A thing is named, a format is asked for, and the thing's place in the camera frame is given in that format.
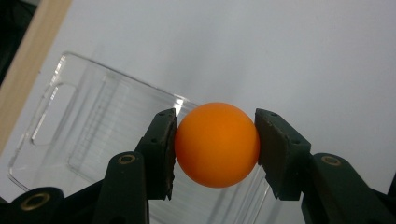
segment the white surface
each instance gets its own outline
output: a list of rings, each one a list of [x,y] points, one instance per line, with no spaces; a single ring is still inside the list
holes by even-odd
[[[1,196],[20,193],[5,182],[7,163],[65,51],[196,103],[228,102],[252,118],[273,110],[313,153],[347,159],[386,192],[396,171],[395,11],[394,1],[75,1],[2,156]],[[272,198],[263,221],[303,223],[299,203]]]

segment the ball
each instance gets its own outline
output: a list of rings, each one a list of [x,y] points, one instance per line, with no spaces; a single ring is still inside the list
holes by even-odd
[[[175,135],[177,161],[186,175],[210,188],[242,181],[259,158],[260,138],[241,109],[224,103],[194,108]]]

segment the orange ball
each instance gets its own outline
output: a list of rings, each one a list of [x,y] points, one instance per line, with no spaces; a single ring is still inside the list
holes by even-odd
[[[175,136],[180,167],[195,182],[225,188],[243,180],[259,158],[254,123],[239,108],[209,103],[193,109]]]

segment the wooden edge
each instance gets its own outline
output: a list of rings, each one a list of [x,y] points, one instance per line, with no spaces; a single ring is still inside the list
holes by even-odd
[[[42,0],[0,89],[0,155],[72,0]]]

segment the transparent tray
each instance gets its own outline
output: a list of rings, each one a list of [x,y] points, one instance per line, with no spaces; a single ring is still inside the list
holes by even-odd
[[[196,105],[67,53],[10,162],[9,177],[24,190],[52,186],[73,194],[101,180],[110,158],[134,150],[154,115],[171,107],[180,122]],[[172,200],[149,202],[151,223],[254,223],[268,190],[259,166],[226,189],[194,183],[178,163],[175,176]]]

